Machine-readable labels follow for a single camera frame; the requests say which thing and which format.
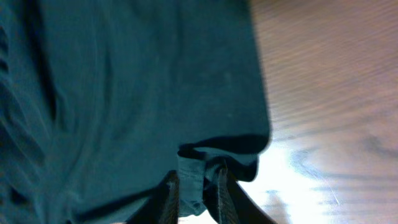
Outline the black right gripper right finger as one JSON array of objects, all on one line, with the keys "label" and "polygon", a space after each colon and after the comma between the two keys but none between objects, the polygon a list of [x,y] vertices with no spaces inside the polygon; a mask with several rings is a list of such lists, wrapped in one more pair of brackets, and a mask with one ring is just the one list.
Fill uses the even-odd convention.
[{"label": "black right gripper right finger", "polygon": [[208,182],[203,203],[218,224],[276,224],[237,183],[234,175],[220,167]]}]

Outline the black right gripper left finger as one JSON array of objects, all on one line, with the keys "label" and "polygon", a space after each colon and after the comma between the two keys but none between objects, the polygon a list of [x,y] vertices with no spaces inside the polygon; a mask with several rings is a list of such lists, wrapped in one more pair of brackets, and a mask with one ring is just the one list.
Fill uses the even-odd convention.
[{"label": "black right gripper left finger", "polygon": [[179,179],[170,171],[149,201],[127,224],[177,224],[179,217]]}]

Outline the plain black t-shirt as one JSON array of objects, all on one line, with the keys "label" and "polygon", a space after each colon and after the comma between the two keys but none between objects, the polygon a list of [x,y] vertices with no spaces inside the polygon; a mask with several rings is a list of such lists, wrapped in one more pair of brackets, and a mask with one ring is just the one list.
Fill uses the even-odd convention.
[{"label": "plain black t-shirt", "polygon": [[198,216],[269,137],[247,1],[1,2],[2,223],[126,223],[172,170]]}]

